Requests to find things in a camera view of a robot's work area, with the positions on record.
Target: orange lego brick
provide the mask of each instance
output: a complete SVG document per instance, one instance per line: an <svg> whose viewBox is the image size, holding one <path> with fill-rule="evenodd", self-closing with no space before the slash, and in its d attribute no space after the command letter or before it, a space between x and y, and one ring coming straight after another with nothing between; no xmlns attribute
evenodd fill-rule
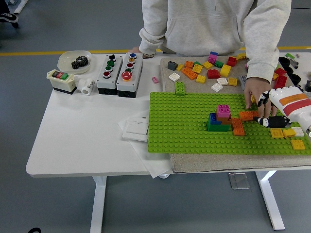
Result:
<svg viewBox="0 0 311 233"><path fill-rule="evenodd" d="M186 67L192 69L192 68L193 68L193 62L191 62L191 61L186 61L186 62L185 62L185 68L186 68Z"/></svg>
<svg viewBox="0 0 311 233"><path fill-rule="evenodd" d="M190 78L191 80L194 80L198 77L198 75L196 73L194 73L192 71L192 69L185 67L184 69L181 70L181 72L186 75L188 78Z"/></svg>
<svg viewBox="0 0 311 233"><path fill-rule="evenodd" d="M294 150L305 150L305 145L302 140L291 140L291 145Z"/></svg>
<svg viewBox="0 0 311 233"><path fill-rule="evenodd" d="M239 112L242 121L253 120L253 117L259 117L258 111Z"/></svg>
<svg viewBox="0 0 311 233"><path fill-rule="evenodd" d="M272 128L270 129L270 133L271 133L272 138L284 138L282 129Z"/></svg>
<svg viewBox="0 0 311 233"><path fill-rule="evenodd" d="M240 118L231 119L231 127L233 130L233 135L235 136L245 136L245 131Z"/></svg>

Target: person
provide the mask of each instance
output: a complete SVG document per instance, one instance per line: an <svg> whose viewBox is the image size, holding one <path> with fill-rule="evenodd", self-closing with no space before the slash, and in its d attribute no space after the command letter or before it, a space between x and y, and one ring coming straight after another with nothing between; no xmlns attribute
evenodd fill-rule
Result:
<svg viewBox="0 0 311 233"><path fill-rule="evenodd" d="M227 55L245 44L249 61L244 95L250 108L251 95L259 100L272 89L276 46L290 11L291 0L142 0L142 41L129 51L144 58L153 57L157 48L183 56L208 56L211 51ZM270 110L268 102L258 108L259 116L267 118Z"/></svg>
<svg viewBox="0 0 311 233"><path fill-rule="evenodd" d="M18 17L10 13L5 0L0 0L0 22L17 23Z"/></svg>

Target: white table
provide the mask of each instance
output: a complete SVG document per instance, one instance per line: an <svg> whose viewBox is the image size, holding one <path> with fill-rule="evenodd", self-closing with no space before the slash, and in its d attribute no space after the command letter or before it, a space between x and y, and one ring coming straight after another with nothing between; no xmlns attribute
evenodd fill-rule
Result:
<svg viewBox="0 0 311 233"><path fill-rule="evenodd" d="M294 73L306 76L311 53L300 55ZM130 143L122 139L118 122L148 109L150 92L162 91L161 82L154 84L151 78L159 77L160 59L168 56L176 55L144 60L135 99L100 95L96 87L90 96L52 91L26 170L32 177L92 176L96 190L91 233L101 232L107 176L149 174ZM79 76L96 80L104 58L103 54L93 55L90 70ZM258 171L257 177L273 228L281 230L284 224L268 181L274 172Z"/></svg>

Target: robotic hand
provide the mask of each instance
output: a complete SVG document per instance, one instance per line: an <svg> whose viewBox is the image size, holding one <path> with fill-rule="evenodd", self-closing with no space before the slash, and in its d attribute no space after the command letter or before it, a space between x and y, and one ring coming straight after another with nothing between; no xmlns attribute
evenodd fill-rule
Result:
<svg viewBox="0 0 311 233"><path fill-rule="evenodd" d="M290 86L263 92L258 107L266 104L268 99L284 115L269 118L254 117L254 120L268 128L283 128L287 123L295 121L311 137L311 100L300 88Z"/></svg>

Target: orange label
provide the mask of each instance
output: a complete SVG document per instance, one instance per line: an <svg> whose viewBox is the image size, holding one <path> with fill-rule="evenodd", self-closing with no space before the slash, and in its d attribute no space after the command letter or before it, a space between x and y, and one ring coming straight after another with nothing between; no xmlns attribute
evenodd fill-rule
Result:
<svg viewBox="0 0 311 233"><path fill-rule="evenodd" d="M308 97L301 93L301 94L296 94L296 95L293 95L293 96L288 96L288 97L285 97L285 98L282 98L280 99L280 103L284 106L288 103L292 103L292 102L295 102L295 101L298 101L298 100L304 100L304 99L307 99Z"/></svg>

